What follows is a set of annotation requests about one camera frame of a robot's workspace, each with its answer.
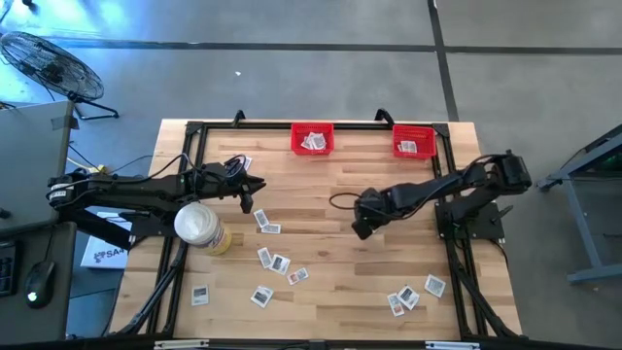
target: container lid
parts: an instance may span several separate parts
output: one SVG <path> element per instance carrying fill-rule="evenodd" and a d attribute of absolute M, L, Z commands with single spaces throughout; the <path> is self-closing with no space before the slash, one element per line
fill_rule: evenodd
<path fill-rule="evenodd" d="M 175 216 L 175 232 L 190 244 L 203 244 L 218 232 L 218 216 L 207 206 L 193 202 Z"/>

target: keyboard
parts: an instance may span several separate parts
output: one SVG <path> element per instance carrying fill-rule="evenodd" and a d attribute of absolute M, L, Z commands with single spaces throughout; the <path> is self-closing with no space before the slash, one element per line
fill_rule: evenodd
<path fill-rule="evenodd" d="M 15 241 L 0 241 L 0 297 L 16 293 L 17 244 Z"/>

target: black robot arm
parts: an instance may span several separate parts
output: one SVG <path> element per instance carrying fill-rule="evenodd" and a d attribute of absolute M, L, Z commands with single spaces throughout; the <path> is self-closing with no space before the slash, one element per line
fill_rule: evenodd
<path fill-rule="evenodd" d="M 175 157 L 164 169 L 180 157 L 187 156 Z M 128 249 L 127 232 L 89 213 L 89 206 L 132 210 L 120 216 L 132 223 L 135 236 L 175 236 L 175 215 L 183 206 L 199 199 L 239 196 L 242 212 L 251 212 L 252 194 L 265 187 L 265 183 L 246 173 L 244 160 L 244 156 L 237 156 L 223 164 L 190 164 L 190 170 L 158 179 L 157 174 L 139 179 L 74 171 L 50 178 L 47 197 L 62 221 L 75 222 L 82 231 Z"/>
<path fill-rule="evenodd" d="M 532 184 L 521 157 L 507 151 L 476 159 L 465 169 L 421 184 L 398 184 L 385 190 L 367 189 L 355 200 L 352 228 L 367 239 L 377 228 L 393 220 L 405 220 L 426 202 L 464 190 L 475 189 L 447 205 L 450 221 L 459 223 L 500 195 L 520 194 Z"/>

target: butcher block tabletop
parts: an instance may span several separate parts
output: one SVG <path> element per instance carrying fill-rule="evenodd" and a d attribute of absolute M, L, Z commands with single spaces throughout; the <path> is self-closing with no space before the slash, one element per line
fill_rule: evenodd
<path fill-rule="evenodd" d="M 182 148 L 188 120 L 163 120 L 151 172 Z M 480 155 L 471 122 L 448 123 L 457 168 Z M 271 339 L 459 339 L 456 308 L 443 241 L 437 238 L 433 201 L 411 219 L 393 221 L 366 240 L 352 231 L 351 210 L 328 204 L 336 193 L 361 193 L 433 178 L 430 160 L 394 157 L 390 130 L 335 130 L 329 156 L 297 156 L 288 130 L 210 130 L 204 162 L 223 162 L 244 154 L 253 159 L 248 173 L 265 179 L 255 193 L 253 211 L 263 209 L 281 234 L 261 233 L 239 199 L 210 199 L 232 233 L 226 253 L 217 257 L 190 247 L 175 326 L 175 337 Z M 443 174 L 447 173 L 438 142 Z M 192 145 L 194 159 L 197 142 Z M 161 176 L 173 174 L 170 166 Z M 353 197 L 338 204 L 351 206 Z M 111 332 L 121 329 L 154 288 L 163 239 L 150 237 L 131 250 L 114 311 Z M 288 272 L 306 267 L 309 278 L 290 286 L 287 278 L 259 262 L 258 249 L 290 258 Z M 498 315 L 515 332 L 520 324 L 503 255 L 488 241 L 473 240 L 479 286 Z M 171 256 L 175 256 L 177 243 Z M 429 274 L 447 282 L 441 298 L 424 290 Z M 209 304 L 191 306 L 193 286 L 209 287 Z M 274 290 L 265 308 L 251 301 L 258 285 Z M 394 317 L 387 295 L 411 286 L 421 298 L 412 311 Z M 475 330 L 472 303 L 463 289 L 469 324 Z M 168 309 L 164 295 L 159 330 Z"/>

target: concrete floor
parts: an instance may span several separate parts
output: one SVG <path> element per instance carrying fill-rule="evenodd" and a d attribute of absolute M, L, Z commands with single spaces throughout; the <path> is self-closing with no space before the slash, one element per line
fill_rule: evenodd
<path fill-rule="evenodd" d="M 0 31 L 129 41 L 433 45 L 426 0 L 16 1 Z M 452 46 L 622 46 L 617 0 L 437 0 Z M 121 119 L 82 122 L 76 147 L 119 166 L 153 150 L 163 118 L 447 121 L 433 52 L 279 52 L 69 49 L 102 78 L 100 100 Z M 534 179 L 622 121 L 620 55 L 448 54 L 461 121 L 475 122 L 483 153 L 512 149 Z M 0 100 L 47 102 L 46 91 L 0 66 Z M 148 162 L 126 169 L 146 173 Z M 558 189 L 503 198 L 506 251 L 524 333 L 542 340 L 619 347 L 622 279 L 570 286 L 588 266 Z M 75 268 L 68 332 L 98 335 L 118 273 Z M 93 286 L 90 282 L 99 281 Z M 78 315 L 92 315 L 89 322 Z"/>

